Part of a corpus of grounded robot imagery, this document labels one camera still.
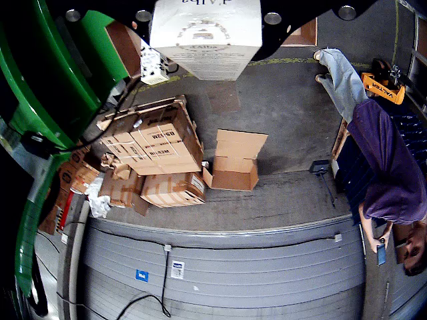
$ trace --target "light blue jeans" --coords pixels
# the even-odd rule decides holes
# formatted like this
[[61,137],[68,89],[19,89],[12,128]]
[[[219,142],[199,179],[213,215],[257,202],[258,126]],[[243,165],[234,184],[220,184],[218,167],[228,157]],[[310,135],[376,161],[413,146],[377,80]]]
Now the light blue jeans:
[[350,123],[355,106],[366,100],[362,80],[347,58],[338,49],[320,51],[320,64],[329,69],[329,73],[318,78],[334,102],[340,115]]

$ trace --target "black stand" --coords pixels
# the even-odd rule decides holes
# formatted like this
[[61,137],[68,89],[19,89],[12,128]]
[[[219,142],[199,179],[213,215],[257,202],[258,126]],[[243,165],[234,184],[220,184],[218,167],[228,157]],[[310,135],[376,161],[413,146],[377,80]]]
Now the black stand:
[[321,177],[323,183],[325,184],[326,189],[328,190],[331,204],[335,208],[335,199],[332,195],[332,192],[330,191],[328,184],[326,183],[324,174],[328,172],[329,169],[329,161],[328,160],[315,160],[312,163],[312,166],[310,167],[310,173],[314,173],[317,177]]

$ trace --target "blue sticker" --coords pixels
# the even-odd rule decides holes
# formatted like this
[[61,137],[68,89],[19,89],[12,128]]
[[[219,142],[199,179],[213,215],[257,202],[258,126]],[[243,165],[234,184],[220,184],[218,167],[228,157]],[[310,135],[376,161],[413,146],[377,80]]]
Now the blue sticker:
[[137,280],[148,282],[148,272],[136,269],[136,277]]

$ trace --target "white plastic bag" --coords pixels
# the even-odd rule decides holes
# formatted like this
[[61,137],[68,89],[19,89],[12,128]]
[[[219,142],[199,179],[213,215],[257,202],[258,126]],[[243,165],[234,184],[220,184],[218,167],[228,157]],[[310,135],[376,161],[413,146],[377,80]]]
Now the white plastic bag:
[[92,215],[95,218],[107,217],[107,212],[111,210],[109,206],[110,196],[102,195],[98,197],[99,190],[101,190],[102,181],[104,180],[104,173],[100,173],[95,180],[87,187],[85,195],[89,198],[89,205],[91,207]]

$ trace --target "person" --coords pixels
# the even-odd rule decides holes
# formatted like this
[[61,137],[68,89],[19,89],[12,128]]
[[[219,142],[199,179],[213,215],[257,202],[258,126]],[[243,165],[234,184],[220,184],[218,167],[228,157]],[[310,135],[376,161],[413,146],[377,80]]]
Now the person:
[[[427,266],[426,180],[391,118],[366,96],[362,81],[341,51],[319,50],[314,59],[329,70],[325,75],[316,75],[316,81],[324,86],[348,123],[347,130],[378,178],[368,186],[366,198],[359,205],[371,249],[376,253],[381,239],[387,248],[393,223],[412,224],[405,245],[404,269],[407,275],[419,274]],[[372,231],[373,217],[387,220],[378,239]]]

